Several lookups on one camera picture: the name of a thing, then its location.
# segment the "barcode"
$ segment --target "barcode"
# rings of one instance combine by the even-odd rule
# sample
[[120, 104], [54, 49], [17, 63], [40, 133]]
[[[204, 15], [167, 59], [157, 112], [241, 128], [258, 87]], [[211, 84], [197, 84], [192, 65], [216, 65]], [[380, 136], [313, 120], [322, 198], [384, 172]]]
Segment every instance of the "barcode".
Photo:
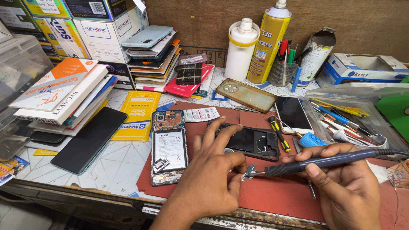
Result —
[[88, 2], [94, 14], [106, 14], [103, 4], [101, 2]]

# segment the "soldering iron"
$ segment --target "soldering iron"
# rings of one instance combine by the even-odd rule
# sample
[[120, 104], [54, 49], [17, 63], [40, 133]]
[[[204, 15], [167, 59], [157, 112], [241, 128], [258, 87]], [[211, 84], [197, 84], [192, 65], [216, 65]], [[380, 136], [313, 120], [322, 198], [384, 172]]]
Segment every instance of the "soldering iron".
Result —
[[364, 149], [356, 152], [341, 153], [330, 157], [319, 157], [311, 158], [300, 162], [290, 162], [281, 165], [274, 165], [270, 167], [265, 167], [264, 172], [257, 172], [253, 174], [248, 174], [247, 177], [253, 177], [265, 174], [267, 177], [281, 176], [285, 174], [293, 174], [305, 171], [306, 165], [310, 163], [316, 164], [318, 167], [328, 167], [332, 165], [344, 164], [348, 162], [353, 162], [357, 160], [362, 160], [371, 157], [384, 156], [400, 154], [404, 156], [409, 156], [409, 153], [404, 153], [400, 151], [395, 151], [392, 149]]

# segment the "work bench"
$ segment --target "work bench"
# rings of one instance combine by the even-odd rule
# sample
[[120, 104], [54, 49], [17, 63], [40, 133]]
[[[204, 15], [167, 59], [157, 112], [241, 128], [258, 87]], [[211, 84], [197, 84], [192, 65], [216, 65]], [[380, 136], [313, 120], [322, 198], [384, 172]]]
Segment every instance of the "work bench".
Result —
[[[232, 108], [240, 105], [222, 95], [215, 88], [225, 79], [223, 69], [215, 68], [209, 96], [202, 100], [186, 99], [162, 94], [158, 108], [169, 108], [177, 101]], [[302, 97], [305, 91], [318, 88], [311, 83], [291, 93], [288, 87], [275, 87], [266, 83], [257, 86], [274, 94]], [[128, 94], [127, 90], [112, 90], [109, 107], [119, 110]], [[152, 219], [166, 201], [161, 197], [140, 192], [137, 181], [151, 151], [148, 142], [109, 142], [91, 169], [77, 176], [50, 164], [54, 156], [33, 156], [35, 149], [23, 149], [19, 156], [30, 164], [0, 190], [20, 196], [64, 212], [117, 229], [138, 229], [147, 218]], [[194, 229], [328, 229], [325, 223], [239, 208], [231, 214], [197, 220]]]

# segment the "black phone screen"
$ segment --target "black phone screen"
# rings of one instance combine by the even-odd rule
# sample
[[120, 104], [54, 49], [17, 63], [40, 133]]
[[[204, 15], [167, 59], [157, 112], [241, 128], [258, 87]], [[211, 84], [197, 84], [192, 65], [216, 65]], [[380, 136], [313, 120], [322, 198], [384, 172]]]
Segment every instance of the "black phone screen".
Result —
[[291, 128], [312, 129], [298, 98], [278, 96], [275, 103], [281, 121]]
[[95, 159], [128, 115], [102, 108], [78, 134], [51, 160], [59, 168], [81, 174]]

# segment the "530 cleaner spray can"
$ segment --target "530 cleaner spray can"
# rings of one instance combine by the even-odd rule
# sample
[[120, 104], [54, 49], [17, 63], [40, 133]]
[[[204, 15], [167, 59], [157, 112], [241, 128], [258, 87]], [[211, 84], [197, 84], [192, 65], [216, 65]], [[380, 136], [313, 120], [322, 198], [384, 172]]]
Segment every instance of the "530 cleaner spray can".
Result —
[[263, 84], [279, 50], [281, 41], [290, 23], [291, 13], [287, 10], [287, 0], [278, 0], [265, 10], [261, 22], [261, 35], [250, 63], [247, 79], [254, 84]]

